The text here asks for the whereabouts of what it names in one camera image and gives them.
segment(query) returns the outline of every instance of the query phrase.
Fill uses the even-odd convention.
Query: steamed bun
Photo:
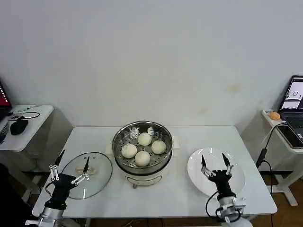
[[[136,157],[134,157],[134,159],[136,165],[140,167],[147,166],[151,161],[150,154],[147,153],[146,151],[138,152],[138,154],[136,154]]]
[[[142,146],[147,146],[151,143],[152,137],[147,132],[143,132],[138,136],[138,143]]]
[[[133,144],[126,144],[122,147],[121,153],[125,158],[132,158],[137,154],[137,147]]]
[[[161,140],[154,141],[151,145],[151,150],[153,153],[160,155],[165,152],[166,144]]]

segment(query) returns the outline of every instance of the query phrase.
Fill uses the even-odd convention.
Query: white plate
[[[206,161],[206,165],[210,170],[226,169],[224,160],[222,157],[222,151],[217,148],[203,148],[195,151],[189,158],[187,163],[187,171],[191,181],[194,185],[204,194],[211,196],[217,191],[215,183],[211,182],[201,172],[202,154]],[[229,159],[231,165],[234,165],[232,169],[232,177],[229,180],[232,191],[235,194],[240,193],[245,186],[245,175],[241,167],[235,162],[233,156],[224,152]]]

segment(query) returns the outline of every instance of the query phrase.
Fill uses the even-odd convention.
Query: cable
[[[40,116],[40,113],[39,112],[21,112],[21,113],[13,113],[13,112],[9,112],[8,114],[6,114],[6,116],[12,116],[12,115],[19,115],[19,114],[37,114],[36,116],[33,116],[33,117],[24,117],[24,116],[21,116],[19,118],[17,118],[16,120],[22,120],[22,119],[33,119],[33,118],[36,118],[36,117],[39,117]]]
[[[266,145],[265,145],[265,147],[264,147],[265,149],[267,148],[267,146],[268,146],[268,144],[269,144],[270,137],[271,137],[271,135],[273,134],[274,129],[275,129],[277,126],[279,126],[279,125],[281,125],[281,124],[285,124],[285,123],[286,123],[286,121],[282,121],[281,123],[276,124],[274,127],[272,127],[271,132],[270,132],[270,135],[269,135],[269,138],[268,138],[267,143],[266,143]]]
[[[257,159],[257,162],[256,162],[256,167],[257,167],[257,168],[260,167],[262,161],[265,159],[265,155],[266,155],[266,153],[267,153],[267,146],[268,146],[268,144],[269,144],[269,141],[270,141],[271,135],[273,134],[274,129],[275,129],[277,126],[281,125],[281,124],[285,124],[285,121],[282,121],[282,122],[276,124],[276,125],[275,125],[274,127],[272,127],[272,129],[270,130],[270,132],[269,132],[269,138],[268,138],[268,140],[267,140],[267,143],[266,143],[265,147],[261,150],[261,153],[260,153],[260,155],[259,155],[259,157],[258,157],[258,159]]]
[[[208,210],[207,210],[207,207],[208,207],[208,203],[209,201],[214,197],[214,195],[216,195],[218,193],[218,191],[216,191],[214,194],[211,195],[211,197],[209,197],[209,199],[207,200],[206,202],[206,205],[205,205],[205,210],[206,210],[206,213],[207,215],[210,217],[210,218],[214,218],[217,220],[217,217],[216,216],[211,216],[209,213],[208,213]]]
[[[270,181],[271,181],[271,184],[270,184],[270,194],[271,194],[271,196],[273,196],[273,174],[272,174],[273,171],[272,171],[271,165],[270,165],[270,163],[268,161],[263,160],[262,162],[267,163],[268,166],[269,166],[269,169],[270,169]],[[271,219],[271,227],[274,227],[273,215],[272,214],[270,215],[270,219]]]
[[[281,121],[281,122],[279,122],[277,125],[275,125],[275,126],[278,126],[278,125],[281,125],[281,124],[285,124],[286,123],[286,121]],[[272,130],[274,130],[275,129],[275,126],[273,126],[271,129],[270,129],[270,131],[267,133],[267,135],[266,135],[266,137],[264,137],[264,139],[263,139],[263,141],[262,141],[262,143],[261,144],[263,144],[264,143],[264,141],[266,140],[266,138],[270,135],[270,133],[272,132]]]
[[[50,182],[47,184],[47,186],[45,187],[46,192],[52,197],[52,194],[50,193],[50,191],[47,189],[49,185],[51,185],[53,182]]]

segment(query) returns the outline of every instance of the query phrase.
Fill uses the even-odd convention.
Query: keyboard
[[[289,116],[286,119],[293,128],[303,129],[303,116]]]

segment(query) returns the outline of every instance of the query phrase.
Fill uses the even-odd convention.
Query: robotic arm
[[[51,170],[52,182],[55,189],[52,197],[45,203],[43,212],[39,216],[39,220],[27,220],[25,225],[36,225],[39,227],[60,227],[63,212],[66,209],[66,199],[70,195],[70,190],[77,187],[82,181],[89,180],[87,170],[89,168],[89,157],[83,169],[82,175],[79,177],[66,174],[58,174],[57,167],[62,159],[64,151],[56,159],[54,165],[49,166]]]
[[[216,220],[220,223],[226,223],[227,226],[237,226],[231,225],[231,223],[248,222],[249,221],[241,218],[243,214],[243,208],[246,206],[246,202],[243,198],[237,198],[236,194],[232,192],[229,185],[229,180],[232,177],[231,171],[233,165],[230,164],[228,158],[222,153],[226,169],[223,170],[210,170],[206,166],[205,159],[202,155],[202,168],[201,172],[211,181],[216,184],[218,189],[218,201],[220,207],[216,210]]]

